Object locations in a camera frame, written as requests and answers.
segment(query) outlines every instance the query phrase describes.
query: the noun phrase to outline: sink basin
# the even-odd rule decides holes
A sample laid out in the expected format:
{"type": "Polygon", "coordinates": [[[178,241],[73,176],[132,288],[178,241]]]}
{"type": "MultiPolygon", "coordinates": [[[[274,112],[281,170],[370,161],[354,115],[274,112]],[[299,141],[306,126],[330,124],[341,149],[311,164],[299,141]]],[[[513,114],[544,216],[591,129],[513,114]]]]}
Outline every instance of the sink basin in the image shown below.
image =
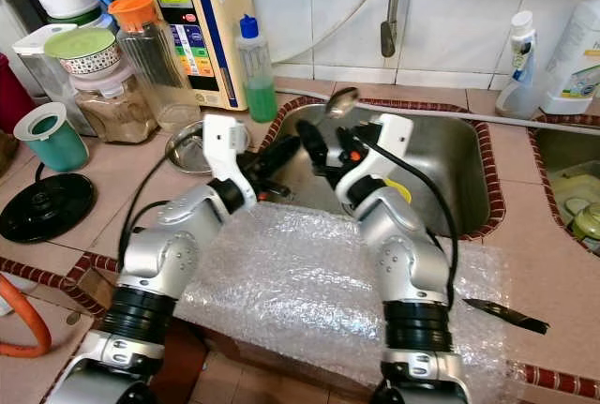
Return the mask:
{"type": "Polygon", "coordinates": [[[535,144],[562,224],[577,212],[575,200],[600,202],[600,137],[540,129],[535,144]]]}
{"type": "MultiPolygon", "coordinates": [[[[316,124],[323,115],[323,104],[310,104],[285,114],[275,140],[296,135],[295,123],[305,119],[316,124]]],[[[330,161],[337,161],[339,144],[335,129],[353,127],[370,120],[377,112],[354,109],[338,120],[319,124],[330,148],[330,161]]],[[[477,133],[473,126],[454,118],[411,116],[414,121],[405,160],[427,174],[440,188],[457,223],[459,234],[475,232],[488,222],[490,206],[477,133]]],[[[292,191],[288,198],[272,201],[344,214],[345,209],[323,177],[313,175],[308,153],[301,148],[273,178],[292,191]]],[[[429,189],[416,177],[398,168],[390,179],[404,185],[412,194],[412,207],[435,233],[448,235],[442,210],[429,189]]]]}

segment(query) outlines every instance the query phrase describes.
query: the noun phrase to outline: orange hose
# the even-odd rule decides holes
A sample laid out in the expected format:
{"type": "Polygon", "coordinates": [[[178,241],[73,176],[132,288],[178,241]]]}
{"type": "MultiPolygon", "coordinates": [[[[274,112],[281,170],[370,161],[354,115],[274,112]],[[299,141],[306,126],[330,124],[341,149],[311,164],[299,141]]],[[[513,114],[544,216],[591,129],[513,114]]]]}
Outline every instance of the orange hose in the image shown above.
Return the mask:
{"type": "Polygon", "coordinates": [[[21,292],[0,274],[0,296],[7,300],[15,312],[29,326],[37,339],[37,346],[19,346],[0,343],[0,354],[11,357],[38,357],[50,350],[52,338],[48,326],[21,292]]]}

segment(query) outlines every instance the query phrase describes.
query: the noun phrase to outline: blue bottle cap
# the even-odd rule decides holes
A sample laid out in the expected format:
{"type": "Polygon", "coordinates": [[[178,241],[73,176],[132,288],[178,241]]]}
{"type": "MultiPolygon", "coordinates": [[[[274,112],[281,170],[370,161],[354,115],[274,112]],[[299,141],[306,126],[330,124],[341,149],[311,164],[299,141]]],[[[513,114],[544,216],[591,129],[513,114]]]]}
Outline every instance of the blue bottle cap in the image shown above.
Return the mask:
{"type": "Polygon", "coordinates": [[[244,15],[244,18],[240,20],[240,29],[243,38],[255,38],[259,35],[259,24],[256,18],[248,15],[244,15]]]}

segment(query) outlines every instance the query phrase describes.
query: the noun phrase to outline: metal bowl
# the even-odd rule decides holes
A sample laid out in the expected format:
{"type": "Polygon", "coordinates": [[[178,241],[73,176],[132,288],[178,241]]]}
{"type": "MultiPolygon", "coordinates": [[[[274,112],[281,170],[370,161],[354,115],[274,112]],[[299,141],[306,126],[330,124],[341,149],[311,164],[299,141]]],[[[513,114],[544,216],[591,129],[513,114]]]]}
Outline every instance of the metal bowl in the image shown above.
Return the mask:
{"type": "Polygon", "coordinates": [[[203,154],[202,129],[203,122],[197,121],[173,134],[167,142],[165,156],[177,170],[190,174],[210,174],[210,167],[203,154]],[[197,131],[200,131],[199,134],[189,137],[189,134],[197,131]]]}

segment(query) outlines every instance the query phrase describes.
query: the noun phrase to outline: plastic film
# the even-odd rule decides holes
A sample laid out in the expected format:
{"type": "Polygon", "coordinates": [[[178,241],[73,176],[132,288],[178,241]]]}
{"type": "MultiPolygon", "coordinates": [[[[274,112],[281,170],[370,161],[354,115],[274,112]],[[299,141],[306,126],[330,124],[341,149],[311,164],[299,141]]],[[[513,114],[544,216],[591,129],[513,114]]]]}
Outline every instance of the plastic film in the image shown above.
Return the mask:
{"type": "MultiPolygon", "coordinates": [[[[451,330],[473,402],[517,402],[517,387],[507,385],[505,323],[458,299],[508,304],[502,253],[476,243],[460,247],[451,330]]],[[[236,213],[202,253],[175,315],[373,385],[383,350],[376,287],[353,220],[260,203],[236,213]]]]}

